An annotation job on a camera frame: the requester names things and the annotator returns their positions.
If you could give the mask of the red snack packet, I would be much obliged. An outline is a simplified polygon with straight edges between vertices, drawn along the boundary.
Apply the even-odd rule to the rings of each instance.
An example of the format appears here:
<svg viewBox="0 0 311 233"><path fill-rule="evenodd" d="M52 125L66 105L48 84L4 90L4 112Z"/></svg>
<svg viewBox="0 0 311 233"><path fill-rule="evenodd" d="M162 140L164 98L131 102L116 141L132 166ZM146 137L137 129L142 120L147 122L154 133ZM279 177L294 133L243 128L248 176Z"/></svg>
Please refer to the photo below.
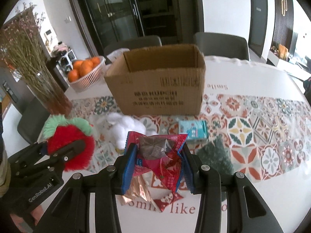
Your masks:
<svg viewBox="0 0 311 233"><path fill-rule="evenodd" d="M166 189L177 192L183 177L182 148L187 134L146 136L129 131L126 148L136 146L133 176L153 172Z"/></svg>

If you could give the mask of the white tablecloth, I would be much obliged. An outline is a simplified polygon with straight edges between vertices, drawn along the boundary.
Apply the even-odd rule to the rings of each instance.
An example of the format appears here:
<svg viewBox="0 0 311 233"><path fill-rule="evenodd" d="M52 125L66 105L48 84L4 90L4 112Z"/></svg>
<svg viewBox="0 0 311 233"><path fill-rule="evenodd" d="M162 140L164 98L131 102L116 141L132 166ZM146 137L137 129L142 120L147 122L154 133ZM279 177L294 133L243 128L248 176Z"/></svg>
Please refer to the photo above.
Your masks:
<svg viewBox="0 0 311 233"><path fill-rule="evenodd" d="M206 57L206 94L225 94L306 101L300 88L284 70L256 62L220 57ZM88 90L66 91L70 100L112 96L101 80ZM295 232L310 210L310 165L300 166L279 176L252 182L277 218L283 232ZM118 212L123 232L193 232L200 196L188 192L182 182L184 198L164 212L155 212L142 199L120 206Z"/></svg>

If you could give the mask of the small red candy packet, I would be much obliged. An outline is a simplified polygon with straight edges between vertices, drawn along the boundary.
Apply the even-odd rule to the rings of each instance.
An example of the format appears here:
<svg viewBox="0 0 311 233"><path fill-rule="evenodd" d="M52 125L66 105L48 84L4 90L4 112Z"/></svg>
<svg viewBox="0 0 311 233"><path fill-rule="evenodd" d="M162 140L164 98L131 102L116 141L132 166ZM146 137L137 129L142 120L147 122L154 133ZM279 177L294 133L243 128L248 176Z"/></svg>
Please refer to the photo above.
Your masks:
<svg viewBox="0 0 311 233"><path fill-rule="evenodd" d="M162 198L155 199L153 202L156 211L163 212L169 205L181 199L183 199L183 196L178 192L170 192Z"/></svg>

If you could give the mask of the orange fruit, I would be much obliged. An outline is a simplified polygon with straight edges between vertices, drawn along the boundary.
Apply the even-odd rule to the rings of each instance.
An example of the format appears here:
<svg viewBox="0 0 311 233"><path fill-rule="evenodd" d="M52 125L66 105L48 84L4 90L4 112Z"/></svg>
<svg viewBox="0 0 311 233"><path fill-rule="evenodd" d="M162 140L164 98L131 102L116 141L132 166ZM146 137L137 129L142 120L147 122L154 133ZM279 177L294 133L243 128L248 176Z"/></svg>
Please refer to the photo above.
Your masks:
<svg viewBox="0 0 311 233"><path fill-rule="evenodd" d="M70 83L77 81L78 79L80 79L79 71L75 69L69 71L67 79Z"/></svg>
<svg viewBox="0 0 311 233"><path fill-rule="evenodd" d="M79 68L80 77L86 76L93 70L93 62L90 59L84 60Z"/></svg>
<svg viewBox="0 0 311 233"><path fill-rule="evenodd" d="M91 61L92 64L93 64L93 68L95 68L96 66L98 66L98 65L100 64L100 62L101 62L100 57L98 57L98 56L92 57L92 58L90 59L90 61Z"/></svg>

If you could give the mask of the glass vase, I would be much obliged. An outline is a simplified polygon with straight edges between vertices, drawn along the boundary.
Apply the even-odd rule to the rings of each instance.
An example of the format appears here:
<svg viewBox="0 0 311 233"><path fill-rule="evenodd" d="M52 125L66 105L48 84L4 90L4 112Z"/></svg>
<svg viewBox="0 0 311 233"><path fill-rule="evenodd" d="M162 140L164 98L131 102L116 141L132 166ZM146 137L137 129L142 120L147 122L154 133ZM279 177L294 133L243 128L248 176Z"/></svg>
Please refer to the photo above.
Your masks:
<svg viewBox="0 0 311 233"><path fill-rule="evenodd" d="M28 71L24 78L31 92L51 115L70 114L72 103L48 70Z"/></svg>

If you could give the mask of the teal tissue pack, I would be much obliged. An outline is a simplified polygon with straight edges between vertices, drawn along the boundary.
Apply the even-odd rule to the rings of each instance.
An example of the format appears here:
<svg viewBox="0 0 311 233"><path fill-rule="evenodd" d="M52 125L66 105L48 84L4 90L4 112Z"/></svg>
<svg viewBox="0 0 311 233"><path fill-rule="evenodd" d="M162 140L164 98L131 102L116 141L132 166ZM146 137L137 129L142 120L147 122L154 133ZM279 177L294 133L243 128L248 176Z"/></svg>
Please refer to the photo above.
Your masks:
<svg viewBox="0 0 311 233"><path fill-rule="evenodd" d="M187 141L208 139L208 126L205 120L180 120L179 134L187 134Z"/></svg>

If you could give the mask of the dark chair back left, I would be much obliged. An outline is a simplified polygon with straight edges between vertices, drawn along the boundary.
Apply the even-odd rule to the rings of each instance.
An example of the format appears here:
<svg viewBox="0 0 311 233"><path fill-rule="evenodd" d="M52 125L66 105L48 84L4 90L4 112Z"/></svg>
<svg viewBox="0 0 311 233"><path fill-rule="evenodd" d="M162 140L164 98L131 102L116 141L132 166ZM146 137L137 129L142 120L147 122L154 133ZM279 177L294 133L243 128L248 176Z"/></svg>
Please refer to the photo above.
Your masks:
<svg viewBox="0 0 311 233"><path fill-rule="evenodd" d="M151 35L112 43L104 48L104 55L108 56L110 53L120 48L127 48L129 50L133 50L137 48L151 47L151 46L162 46L160 37L156 35Z"/></svg>

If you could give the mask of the gold fortune biscuit packet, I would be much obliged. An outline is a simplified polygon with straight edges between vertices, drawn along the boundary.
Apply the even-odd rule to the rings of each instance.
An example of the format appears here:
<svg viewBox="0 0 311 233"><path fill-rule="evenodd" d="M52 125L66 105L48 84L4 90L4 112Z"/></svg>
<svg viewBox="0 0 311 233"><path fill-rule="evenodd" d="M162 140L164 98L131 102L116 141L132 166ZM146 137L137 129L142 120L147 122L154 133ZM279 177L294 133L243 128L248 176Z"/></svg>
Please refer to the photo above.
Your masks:
<svg viewBox="0 0 311 233"><path fill-rule="evenodd" d="M134 201L136 198L141 198L147 202L152 201L147 183L142 175L132 177L130 187L122 197L125 203Z"/></svg>

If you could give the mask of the dark chair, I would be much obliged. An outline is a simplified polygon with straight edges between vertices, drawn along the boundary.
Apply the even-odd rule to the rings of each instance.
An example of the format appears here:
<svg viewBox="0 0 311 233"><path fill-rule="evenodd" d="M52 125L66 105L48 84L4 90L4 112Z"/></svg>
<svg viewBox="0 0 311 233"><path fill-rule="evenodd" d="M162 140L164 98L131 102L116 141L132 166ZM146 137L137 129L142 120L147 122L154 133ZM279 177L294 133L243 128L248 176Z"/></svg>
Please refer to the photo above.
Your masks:
<svg viewBox="0 0 311 233"><path fill-rule="evenodd" d="M23 112L17 125L18 133L29 144L37 142L42 128L49 116L50 113L47 109L36 97L34 97Z"/></svg>
<svg viewBox="0 0 311 233"><path fill-rule="evenodd" d="M219 56L249 60L249 48L245 38L229 34L197 32L194 43L204 56Z"/></svg>
<svg viewBox="0 0 311 233"><path fill-rule="evenodd" d="M108 56L110 53L120 48L127 48L129 50L133 50L137 48L151 47L151 46L162 46L160 37L156 35L151 35L112 43L104 48L104 55Z"/></svg>

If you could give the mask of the red plush strawberry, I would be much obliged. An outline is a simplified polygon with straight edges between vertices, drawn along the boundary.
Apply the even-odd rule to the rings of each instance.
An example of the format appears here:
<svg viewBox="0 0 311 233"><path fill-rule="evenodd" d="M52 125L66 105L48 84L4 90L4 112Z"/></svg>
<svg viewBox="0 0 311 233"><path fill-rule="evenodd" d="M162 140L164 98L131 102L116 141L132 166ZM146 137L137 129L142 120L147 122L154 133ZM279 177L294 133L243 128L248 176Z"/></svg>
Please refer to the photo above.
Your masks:
<svg viewBox="0 0 311 233"><path fill-rule="evenodd" d="M53 155L61 148L83 140L85 148L78 155L65 162L65 171L84 170L88 167L95 148L92 125L85 119L64 115L53 115L44 124L43 137L47 141L47 153Z"/></svg>

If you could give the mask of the white plush toy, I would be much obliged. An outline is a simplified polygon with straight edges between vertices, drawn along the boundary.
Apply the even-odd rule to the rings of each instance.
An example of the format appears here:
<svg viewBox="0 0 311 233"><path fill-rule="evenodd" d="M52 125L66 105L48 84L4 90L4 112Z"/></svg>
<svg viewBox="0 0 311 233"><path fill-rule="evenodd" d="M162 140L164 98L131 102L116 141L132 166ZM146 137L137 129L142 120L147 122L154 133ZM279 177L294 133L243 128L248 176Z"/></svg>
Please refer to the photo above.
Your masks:
<svg viewBox="0 0 311 233"><path fill-rule="evenodd" d="M117 149L125 149L129 131L143 135L146 133L144 124L131 116L110 113L107 115L107 122L111 125L110 137Z"/></svg>

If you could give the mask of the black glass cabinet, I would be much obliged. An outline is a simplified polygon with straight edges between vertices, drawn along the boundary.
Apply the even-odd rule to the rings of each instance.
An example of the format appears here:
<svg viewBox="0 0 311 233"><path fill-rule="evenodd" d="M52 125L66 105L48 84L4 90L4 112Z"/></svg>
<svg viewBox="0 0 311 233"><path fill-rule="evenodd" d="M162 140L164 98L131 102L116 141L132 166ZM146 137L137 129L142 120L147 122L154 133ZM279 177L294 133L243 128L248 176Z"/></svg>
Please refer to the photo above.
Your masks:
<svg viewBox="0 0 311 233"><path fill-rule="evenodd" d="M162 44L193 43L204 30L202 0L69 0L87 50L156 35Z"/></svg>

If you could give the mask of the green knitted glove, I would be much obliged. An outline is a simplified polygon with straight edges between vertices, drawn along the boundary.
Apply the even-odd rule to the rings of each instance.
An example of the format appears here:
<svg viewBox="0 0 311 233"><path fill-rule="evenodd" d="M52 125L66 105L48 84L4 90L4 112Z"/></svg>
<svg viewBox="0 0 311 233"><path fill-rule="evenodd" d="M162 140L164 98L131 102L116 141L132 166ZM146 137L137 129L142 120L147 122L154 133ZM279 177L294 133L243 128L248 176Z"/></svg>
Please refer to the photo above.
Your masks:
<svg viewBox="0 0 311 233"><path fill-rule="evenodd" d="M229 149L224 147L222 136L218 135L213 141L207 142L196 152L203 164L209 165L220 174L233 174L233 164Z"/></svg>

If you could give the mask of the patterned table runner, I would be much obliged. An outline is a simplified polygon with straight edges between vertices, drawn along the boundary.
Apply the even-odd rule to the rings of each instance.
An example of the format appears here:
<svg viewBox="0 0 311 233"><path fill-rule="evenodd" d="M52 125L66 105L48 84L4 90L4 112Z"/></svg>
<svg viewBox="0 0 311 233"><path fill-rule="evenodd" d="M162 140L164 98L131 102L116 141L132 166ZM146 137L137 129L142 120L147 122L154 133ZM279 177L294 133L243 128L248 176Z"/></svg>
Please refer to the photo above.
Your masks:
<svg viewBox="0 0 311 233"><path fill-rule="evenodd" d="M96 173L114 163L124 149L110 137L107 115L120 113L112 96L72 101L72 117L93 126L95 151L87 167ZM133 116L146 127L146 135L175 135L180 120L205 120L208 139L188 142L194 154L207 142L222 136L234 171L259 182L310 165L310 106L306 102L257 96L206 94L196 116Z"/></svg>

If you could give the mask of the dried flower bouquet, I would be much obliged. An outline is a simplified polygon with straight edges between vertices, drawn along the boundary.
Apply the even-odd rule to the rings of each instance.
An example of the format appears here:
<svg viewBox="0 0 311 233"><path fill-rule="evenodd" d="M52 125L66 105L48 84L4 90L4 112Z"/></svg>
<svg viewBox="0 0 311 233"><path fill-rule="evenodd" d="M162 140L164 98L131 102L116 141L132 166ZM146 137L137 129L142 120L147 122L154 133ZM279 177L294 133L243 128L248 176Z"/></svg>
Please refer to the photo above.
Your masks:
<svg viewBox="0 0 311 233"><path fill-rule="evenodd" d="M41 44L44 17L34 13L34 8L33 4L24 5L23 10L1 27L1 61L11 72L17 72L24 82L28 71L47 71L51 59Z"/></svg>

